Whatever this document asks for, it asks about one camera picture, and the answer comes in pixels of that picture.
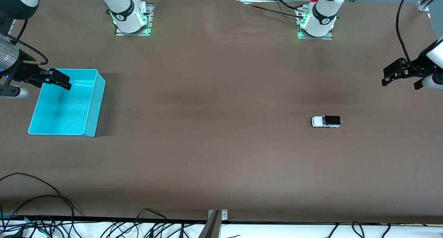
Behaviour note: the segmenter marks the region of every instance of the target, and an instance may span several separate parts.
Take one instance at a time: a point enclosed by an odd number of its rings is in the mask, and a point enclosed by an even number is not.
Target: toy car
[[[314,128],[337,128],[342,124],[340,116],[314,116],[311,121]]]

